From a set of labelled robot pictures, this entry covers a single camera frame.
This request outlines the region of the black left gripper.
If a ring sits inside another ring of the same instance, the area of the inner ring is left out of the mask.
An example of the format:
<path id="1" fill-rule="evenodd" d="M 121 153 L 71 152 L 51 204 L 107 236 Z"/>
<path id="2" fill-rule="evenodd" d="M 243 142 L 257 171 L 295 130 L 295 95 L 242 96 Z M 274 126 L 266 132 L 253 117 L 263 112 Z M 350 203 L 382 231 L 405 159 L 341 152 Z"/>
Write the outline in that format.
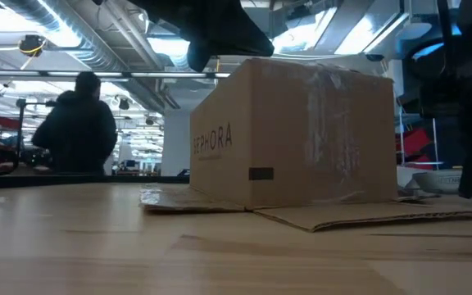
<path id="1" fill-rule="evenodd" d="M 269 57 L 275 50 L 239 0 L 131 2 L 144 10 L 150 21 L 189 41 L 187 60 L 196 72 L 203 72 L 213 56 Z M 186 28 L 182 31 L 184 19 Z"/>

